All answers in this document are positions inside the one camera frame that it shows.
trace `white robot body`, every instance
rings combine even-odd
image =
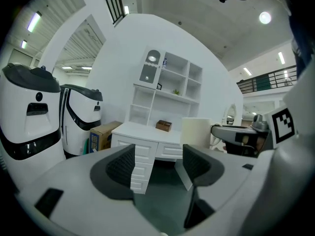
[[[0,77],[0,152],[19,190],[65,160],[58,82],[41,69],[9,64]]]
[[[83,154],[90,129],[100,126],[101,92],[75,85],[61,86],[60,126],[67,158]]]

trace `vanity table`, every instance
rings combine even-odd
[[[111,147],[135,144],[131,189],[145,194],[154,160],[176,161],[175,169],[188,190],[180,146],[182,118],[198,117],[202,68],[170,52],[147,47],[139,64],[125,122],[112,131]],[[170,132],[156,123],[172,123]]]

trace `green plant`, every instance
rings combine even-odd
[[[179,95],[179,91],[177,89],[174,89],[173,93]]]

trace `person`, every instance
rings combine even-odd
[[[313,0],[278,0],[289,14],[289,23],[294,36],[292,50],[296,59],[297,78],[312,60],[315,49],[315,21],[310,10]]]

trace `round ceiling light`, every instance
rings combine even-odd
[[[157,60],[157,58],[153,56],[149,56],[148,59],[149,61],[152,61],[152,62],[155,62]]]
[[[264,11],[264,12],[262,12],[262,13],[260,14],[259,20],[261,21],[261,23],[263,23],[264,25],[266,25],[266,24],[270,23],[270,21],[271,21],[271,15],[270,15],[268,12]]]

